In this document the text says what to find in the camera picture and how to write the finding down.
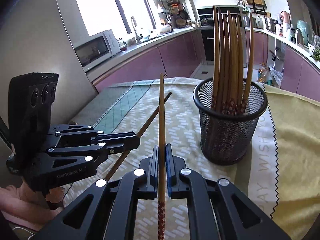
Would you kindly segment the left hand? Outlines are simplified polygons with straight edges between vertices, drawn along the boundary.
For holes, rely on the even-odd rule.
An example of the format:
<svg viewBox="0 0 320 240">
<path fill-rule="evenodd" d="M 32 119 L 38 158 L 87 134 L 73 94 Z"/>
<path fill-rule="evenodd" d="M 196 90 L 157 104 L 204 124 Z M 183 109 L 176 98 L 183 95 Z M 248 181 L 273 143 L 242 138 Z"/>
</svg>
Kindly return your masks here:
<svg viewBox="0 0 320 240">
<path fill-rule="evenodd" d="M 36 205 L 44 204 L 44 202 L 56 204 L 63 199 L 65 189 L 63 187 L 56 187 L 44 192 L 33 191 L 29 185 L 23 181 L 22 185 L 16 189 L 16 194 L 20 200 Z"/>
</svg>

